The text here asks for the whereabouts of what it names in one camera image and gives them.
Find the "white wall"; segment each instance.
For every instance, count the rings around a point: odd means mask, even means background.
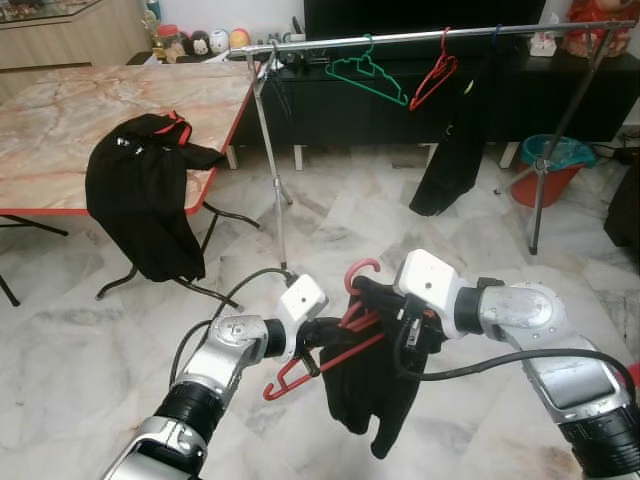
[[[570,5],[571,0],[547,0],[541,23],[548,22],[550,12],[556,12],[564,21]],[[266,39],[268,33],[290,31],[294,15],[304,23],[304,0],[160,0],[160,8],[164,23],[174,23],[186,32],[241,27],[249,31],[254,43]],[[640,58],[640,26],[634,29],[629,52]],[[640,101],[631,109],[625,124],[640,125]]]

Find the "plush doll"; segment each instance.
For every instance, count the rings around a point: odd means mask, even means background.
[[[231,45],[231,48],[240,48],[251,45],[249,32],[244,28],[236,28],[231,32],[231,35],[229,35],[229,44]]]
[[[191,43],[195,55],[213,55],[209,46],[209,35],[202,30],[196,30],[191,34]]]
[[[225,30],[214,30],[209,37],[211,51],[215,55],[229,50],[229,34]]]
[[[193,52],[193,43],[191,42],[191,36],[187,32],[180,32],[180,42],[182,48],[187,55],[195,55]]]
[[[603,22],[635,20],[640,16],[639,0],[573,0],[567,17],[571,22]],[[604,30],[594,30],[591,33],[593,48],[597,48],[604,36]],[[616,32],[607,55],[617,57],[622,55],[629,45],[631,33],[628,28]],[[586,57],[588,55],[587,40],[584,30],[573,30],[565,35],[562,47],[573,55]]]

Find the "television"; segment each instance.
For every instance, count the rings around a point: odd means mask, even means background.
[[[537,24],[544,5],[545,0],[305,0],[304,18],[307,40],[323,40],[365,33],[441,30],[447,26],[455,29]],[[480,42],[456,39],[453,45],[458,51],[453,53],[472,53],[481,49],[480,45],[486,48],[489,41],[486,37]],[[432,56],[439,51],[439,45],[434,47],[436,43],[381,45],[376,47],[376,57]]]

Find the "folding table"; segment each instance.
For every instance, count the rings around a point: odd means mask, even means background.
[[[0,227],[30,226],[66,235],[21,215],[88,215],[84,181],[91,151],[118,124],[143,113],[164,115],[175,110],[192,125],[191,142],[224,152],[251,87],[245,62],[84,67],[48,73],[0,106],[0,216],[15,222]],[[185,212],[193,214],[204,206],[214,213],[203,249],[218,216],[259,226],[204,201],[215,175],[215,168],[187,172]],[[135,273],[134,267],[126,277],[105,285],[97,298]],[[178,283],[225,299],[186,281]],[[18,304],[2,277],[0,288]]]

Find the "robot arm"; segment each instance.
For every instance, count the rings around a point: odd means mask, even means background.
[[[597,351],[573,330],[563,303],[549,288],[488,283],[493,285],[472,287],[451,266],[416,250],[408,255],[394,286],[399,294],[414,298],[416,310],[435,310],[448,338],[474,333],[521,351]],[[409,341],[415,343],[411,333],[407,345]],[[640,471],[637,407],[604,362],[571,356],[536,358],[524,360],[523,369],[572,444],[585,477],[639,478],[634,473]]]
[[[522,351],[595,351],[570,327],[553,291],[537,284],[500,285],[493,281],[474,287],[433,255],[411,252],[394,282],[406,299],[398,318],[411,326],[406,341],[400,341],[405,348],[417,348],[419,322],[429,308],[449,339],[473,333]],[[303,275],[281,297],[277,319],[216,320],[161,406],[140,425],[102,479],[197,480],[243,369],[266,357],[292,358],[298,353],[300,327],[326,303],[318,285]],[[524,360],[523,368],[587,478],[640,480],[637,407],[602,361],[536,358]]]
[[[326,304],[320,287],[302,275],[280,297],[277,319],[243,315],[214,321],[160,407],[102,479],[197,480],[242,371],[263,358],[291,358],[300,326]]]

